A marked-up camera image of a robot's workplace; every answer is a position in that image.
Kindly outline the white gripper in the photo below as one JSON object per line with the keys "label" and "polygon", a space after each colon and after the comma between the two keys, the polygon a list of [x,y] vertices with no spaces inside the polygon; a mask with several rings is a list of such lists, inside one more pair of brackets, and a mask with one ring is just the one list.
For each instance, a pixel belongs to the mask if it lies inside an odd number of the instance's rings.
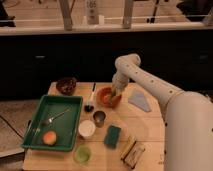
{"label": "white gripper", "polygon": [[121,94],[129,83],[129,78],[123,74],[116,73],[112,78],[112,94]]}

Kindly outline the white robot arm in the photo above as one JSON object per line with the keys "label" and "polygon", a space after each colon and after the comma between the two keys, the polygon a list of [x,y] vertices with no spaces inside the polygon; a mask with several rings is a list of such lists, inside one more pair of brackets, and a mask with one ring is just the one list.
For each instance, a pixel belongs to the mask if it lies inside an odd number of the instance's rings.
{"label": "white robot arm", "polygon": [[115,60],[112,84],[122,92],[132,79],[159,103],[165,124],[164,171],[213,171],[213,103],[140,68],[138,54]]}

